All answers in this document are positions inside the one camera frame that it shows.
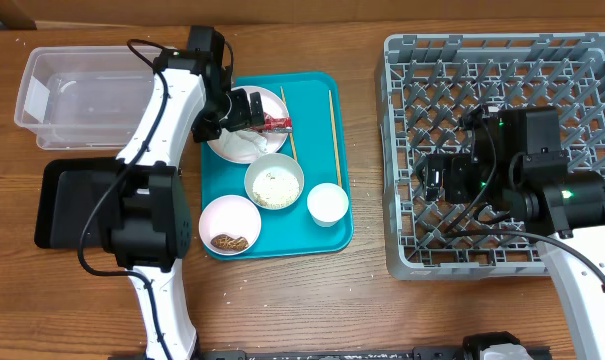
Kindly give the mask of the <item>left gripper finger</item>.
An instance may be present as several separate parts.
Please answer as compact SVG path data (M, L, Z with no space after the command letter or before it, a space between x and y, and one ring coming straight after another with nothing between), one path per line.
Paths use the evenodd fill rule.
M231 91L231 130L239 131L251 127L252 116L249 98L244 89Z
M251 110L251 127L263 127L265 123L265 115L262 106L261 95L259 92L252 92L249 95L250 110Z

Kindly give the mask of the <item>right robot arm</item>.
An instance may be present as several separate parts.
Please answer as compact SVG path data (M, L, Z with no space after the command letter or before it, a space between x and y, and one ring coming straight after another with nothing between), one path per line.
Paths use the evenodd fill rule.
M513 237L536 247L560 297L580 359L605 359L605 178L570 172L555 107L479 106L459 126L467 153L429 154L416 168L425 198L443 197L466 213L486 206L498 217L445 238Z

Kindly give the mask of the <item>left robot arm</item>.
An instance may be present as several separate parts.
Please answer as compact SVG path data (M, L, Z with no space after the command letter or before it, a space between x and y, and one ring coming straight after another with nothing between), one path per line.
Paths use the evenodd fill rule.
M193 26L184 50L161 47L144 62L153 72L150 101L112 173L93 175L96 203L80 235L77 256L98 277L126 277L145 326L147 359L198 359L182 261L192 217L179 174L187 140L216 140L265 123L256 93L231 87L232 51L209 26Z

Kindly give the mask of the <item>large white plate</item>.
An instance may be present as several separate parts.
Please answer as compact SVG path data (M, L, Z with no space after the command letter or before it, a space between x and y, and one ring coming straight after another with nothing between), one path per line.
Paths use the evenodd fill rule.
M247 95L259 93L265 114L275 118L289 116L282 99L272 91L258 86L239 86L239 89L244 89ZM207 145L227 161L250 164L263 155L278 152L288 138L287 133L258 133L248 130L228 132L224 129L219 139L208 141Z

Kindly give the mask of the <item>red snack wrapper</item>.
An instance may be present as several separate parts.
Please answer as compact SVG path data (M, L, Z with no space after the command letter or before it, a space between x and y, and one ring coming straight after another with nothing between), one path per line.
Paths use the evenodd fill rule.
M252 128L252 131L259 133L291 133L293 131L292 119L290 117L273 117L265 114L265 123L263 127Z

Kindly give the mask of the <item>brown food scrap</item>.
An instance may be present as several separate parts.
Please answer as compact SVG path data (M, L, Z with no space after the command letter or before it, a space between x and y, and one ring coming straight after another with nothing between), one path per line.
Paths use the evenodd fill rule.
M211 244L219 249L225 251L241 252L249 247L249 242L244 237L233 238L227 234L220 234L215 236L211 240Z

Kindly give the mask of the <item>small pink plate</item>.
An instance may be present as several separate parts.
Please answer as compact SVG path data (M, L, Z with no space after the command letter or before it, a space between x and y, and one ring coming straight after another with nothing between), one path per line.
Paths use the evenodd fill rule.
M221 256L236 256L248 251L257 241L262 229L258 208L247 198L224 195L208 204L201 213L198 230L202 243L210 252ZM241 252L215 248L211 240L220 234L244 237L249 247Z

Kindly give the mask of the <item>white cup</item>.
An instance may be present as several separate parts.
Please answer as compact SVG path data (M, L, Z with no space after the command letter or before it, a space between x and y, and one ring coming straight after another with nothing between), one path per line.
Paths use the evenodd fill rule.
M337 184L321 183L307 196L307 208L313 221L320 227L331 227L341 220L349 209L349 198Z

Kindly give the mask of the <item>grey bowl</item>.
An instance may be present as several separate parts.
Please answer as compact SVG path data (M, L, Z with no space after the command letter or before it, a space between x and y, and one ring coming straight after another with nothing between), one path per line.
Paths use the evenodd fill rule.
M302 194L302 191L304 189L304 185L305 185L304 174L303 174L302 168L300 167L300 165L298 164L298 162L296 160L294 160L292 157L290 157L288 155L284 155L284 154L280 154L280 153L264 155L249 165L249 167L245 173L245 177L244 177L244 187L245 187L245 191L246 191L248 197L256 205L258 205L252 195L251 187L252 187L253 181L255 180L255 178L258 176L259 173L261 173L264 170L270 170L270 169L286 170L297 178L298 182L300 183L300 193L299 193L297 199L291 204L291 205L293 205L298 200L298 198L300 197L300 195Z

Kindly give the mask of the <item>white napkin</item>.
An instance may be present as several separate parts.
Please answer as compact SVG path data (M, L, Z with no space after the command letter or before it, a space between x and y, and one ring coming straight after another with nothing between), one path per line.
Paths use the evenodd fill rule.
M268 152L267 139L253 131L229 132L223 129L218 142L225 153L233 156L264 155Z

